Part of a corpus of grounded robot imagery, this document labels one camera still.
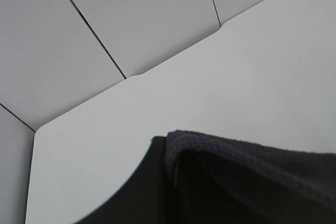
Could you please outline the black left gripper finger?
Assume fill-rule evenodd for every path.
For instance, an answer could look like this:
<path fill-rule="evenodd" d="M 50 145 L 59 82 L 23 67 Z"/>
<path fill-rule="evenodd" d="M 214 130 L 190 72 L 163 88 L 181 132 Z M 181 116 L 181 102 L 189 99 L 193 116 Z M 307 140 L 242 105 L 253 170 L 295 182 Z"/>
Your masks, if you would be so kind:
<path fill-rule="evenodd" d="M 131 177 L 78 223 L 178 223 L 175 193 L 164 164 L 166 138 L 154 137 Z"/>

